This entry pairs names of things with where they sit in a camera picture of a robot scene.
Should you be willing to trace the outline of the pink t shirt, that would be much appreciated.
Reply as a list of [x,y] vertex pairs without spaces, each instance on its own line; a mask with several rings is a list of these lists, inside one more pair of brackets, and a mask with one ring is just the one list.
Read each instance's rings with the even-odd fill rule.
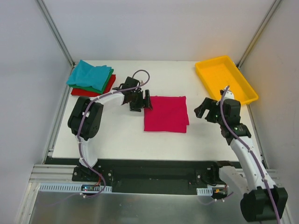
[[144,131],[186,133],[189,123],[186,97],[150,97],[152,109],[144,109]]

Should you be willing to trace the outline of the yellow plastic tray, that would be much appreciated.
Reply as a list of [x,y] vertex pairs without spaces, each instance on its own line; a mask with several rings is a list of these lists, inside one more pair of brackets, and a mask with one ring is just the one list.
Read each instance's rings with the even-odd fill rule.
[[220,100],[220,90],[227,86],[242,105],[248,105],[259,98],[229,56],[197,62],[195,69],[212,99]]

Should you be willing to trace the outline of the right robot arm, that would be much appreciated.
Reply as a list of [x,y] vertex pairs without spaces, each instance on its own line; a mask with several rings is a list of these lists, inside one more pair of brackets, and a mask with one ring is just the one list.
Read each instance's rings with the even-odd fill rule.
[[205,98],[194,112],[197,118],[202,118],[205,111],[208,111],[207,122],[219,124],[221,134],[237,156],[244,176],[237,173],[231,162],[216,161],[202,174],[202,182],[228,185],[240,196],[241,212],[247,222],[275,220],[280,223],[288,194],[285,188],[277,186],[255,153],[251,133],[241,123],[240,102]]

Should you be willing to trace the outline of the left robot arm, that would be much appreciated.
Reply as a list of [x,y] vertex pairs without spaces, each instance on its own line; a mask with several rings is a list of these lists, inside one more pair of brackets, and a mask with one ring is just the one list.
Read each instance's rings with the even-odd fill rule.
[[153,109],[150,91],[142,90],[138,80],[127,77],[120,86],[94,99],[79,97],[68,119],[67,126],[75,136],[79,147],[79,163],[84,166],[83,177],[93,182],[99,176],[94,166],[98,159],[95,150],[89,148],[90,139],[94,138],[99,129],[104,110],[129,104],[130,111],[140,112],[142,109]]

